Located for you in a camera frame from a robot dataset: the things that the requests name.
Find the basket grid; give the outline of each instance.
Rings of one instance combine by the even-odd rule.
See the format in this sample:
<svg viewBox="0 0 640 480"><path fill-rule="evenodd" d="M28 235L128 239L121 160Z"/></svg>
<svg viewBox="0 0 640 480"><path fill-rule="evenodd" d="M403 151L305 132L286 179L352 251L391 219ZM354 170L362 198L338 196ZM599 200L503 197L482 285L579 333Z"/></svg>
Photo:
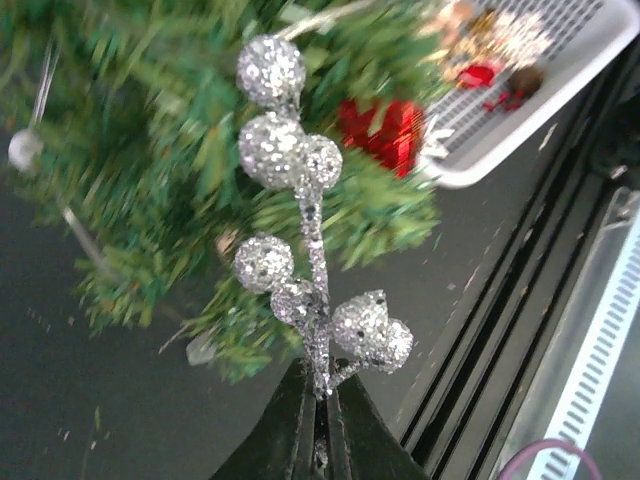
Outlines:
<svg viewBox="0 0 640 480"><path fill-rule="evenodd" d="M552 61L603 5L602 0L479 0L477 3L480 8L491 6L517 15L539 12L544 28L553 40L553 45L543 55L545 62ZM493 86L487 89L454 89L429 108L430 115L438 115L436 128L455 131L444 142L450 152L460 148L495 115L504 115L498 111L488 113L482 104L498 99L507 78L508 74L498 75Z"/></svg>

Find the glitter stem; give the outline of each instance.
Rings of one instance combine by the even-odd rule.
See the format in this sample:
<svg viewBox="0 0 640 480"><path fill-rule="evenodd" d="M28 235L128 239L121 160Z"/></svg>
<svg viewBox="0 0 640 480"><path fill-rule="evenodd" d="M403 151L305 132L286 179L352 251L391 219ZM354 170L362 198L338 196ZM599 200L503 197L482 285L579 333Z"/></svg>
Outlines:
<svg viewBox="0 0 640 480"><path fill-rule="evenodd" d="M314 324L308 331L308 353L314 365L316 395L324 397L329 391L329 277L322 240L322 192L320 189L299 186L295 191L300 208L301 230L309 253L312 283L318 295Z"/></svg>
<svg viewBox="0 0 640 480"><path fill-rule="evenodd" d="M365 368L365 362L359 358L349 363L349 365L347 365L346 367L341 368L333 375L331 375L331 380L329 381L329 390L333 390L345 380L353 377L363 368Z"/></svg>

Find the silver ornament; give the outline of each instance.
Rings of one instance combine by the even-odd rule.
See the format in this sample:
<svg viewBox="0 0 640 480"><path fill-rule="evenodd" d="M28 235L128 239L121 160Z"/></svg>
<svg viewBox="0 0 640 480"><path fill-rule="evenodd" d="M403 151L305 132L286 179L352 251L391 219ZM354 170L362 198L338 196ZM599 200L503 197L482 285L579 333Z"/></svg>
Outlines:
<svg viewBox="0 0 640 480"><path fill-rule="evenodd" d="M296 46L280 37L259 35L238 57L237 81L253 103L269 109L298 105L306 68Z"/></svg>
<svg viewBox="0 0 640 480"><path fill-rule="evenodd" d="M386 337L386 344L378 350L375 358L369 360L368 366L385 373L393 373L409 358L413 347L413 334L404 323L392 318Z"/></svg>
<svg viewBox="0 0 640 480"><path fill-rule="evenodd" d="M291 247L278 237L258 234L240 245L233 267L246 289L269 292L291 277L293 254Z"/></svg>
<svg viewBox="0 0 640 480"><path fill-rule="evenodd" d="M21 172L27 172L33 167L34 158L42 152L44 144L33 130L20 130L9 143L9 162Z"/></svg>
<svg viewBox="0 0 640 480"><path fill-rule="evenodd" d="M328 190L340 178L342 154L338 146L322 135L307 136L305 161L309 181Z"/></svg>
<svg viewBox="0 0 640 480"><path fill-rule="evenodd" d="M313 284L293 280L278 285L271 293L271 310L278 320L302 330L313 309L317 308Z"/></svg>
<svg viewBox="0 0 640 480"><path fill-rule="evenodd" d="M238 149L244 171L263 187L293 187L305 171L306 135L294 120L268 112L240 131Z"/></svg>
<svg viewBox="0 0 640 480"><path fill-rule="evenodd" d="M389 325L384 292L367 292L336 308L333 338L345 351L368 360L376 358L384 347Z"/></svg>

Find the gray floor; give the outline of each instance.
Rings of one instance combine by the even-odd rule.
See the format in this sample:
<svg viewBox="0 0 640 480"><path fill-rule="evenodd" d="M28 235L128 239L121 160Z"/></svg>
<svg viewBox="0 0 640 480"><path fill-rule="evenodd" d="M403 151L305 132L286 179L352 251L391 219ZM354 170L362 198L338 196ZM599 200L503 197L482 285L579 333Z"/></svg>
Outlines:
<svg viewBox="0 0 640 480"><path fill-rule="evenodd" d="M556 132L568 110L558 118ZM416 336L400 372L363 375L392 429L452 312L481 287L550 161L551 147L538 151L547 129L481 183L441 191L442 224L422 247L377 267L332 274L336 303L382 288L393 316ZM6 148L6 139L0 143ZM189 368L184 344L157 354L175 325L89 339L69 294L80 255L74 240L30 227L31 207L6 189L0 211L0 478L207 478L250 431L286 365L229 386L213 370Z"/></svg>

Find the green pine branch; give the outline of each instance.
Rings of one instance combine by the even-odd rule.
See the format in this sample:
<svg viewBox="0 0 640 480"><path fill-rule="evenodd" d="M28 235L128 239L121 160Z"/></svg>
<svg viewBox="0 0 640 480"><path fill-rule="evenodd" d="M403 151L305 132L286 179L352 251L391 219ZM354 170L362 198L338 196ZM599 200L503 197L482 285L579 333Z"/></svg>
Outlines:
<svg viewBox="0 0 640 480"><path fill-rule="evenodd" d="M257 231L302 245L291 193L262 191L239 168L236 147L239 130L261 111L235 86L235 58L253 35L286 26L280 12L288 3L0 0L7 52L0 116L8 130L29 122L32 72L50 38L60 50L37 126L45 151L33 176L11 177L45 223L60 223L57 198L71 206L122 277L114 285L80 262L78 293L94 331L148 325L172 291L213 270L217 284L188 321L189 333L209 332L228 378L255 374L275 350L299 345L273 318L268 297L246 292L229 269L238 242ZM348 0L297 3L320 11ZM437 66L424 62L438 39L416 37L423 22L411 8L392 7L297 39L308 68L306 131L339 142L336 114L346 99L361 108L398 99L426 106L442 95ZM343 268L415 247L437 221L428 186L396 178L359 150L344 151L324 215L328 255ZM237 237L221 257L216 239L229 232Z"/></svg>

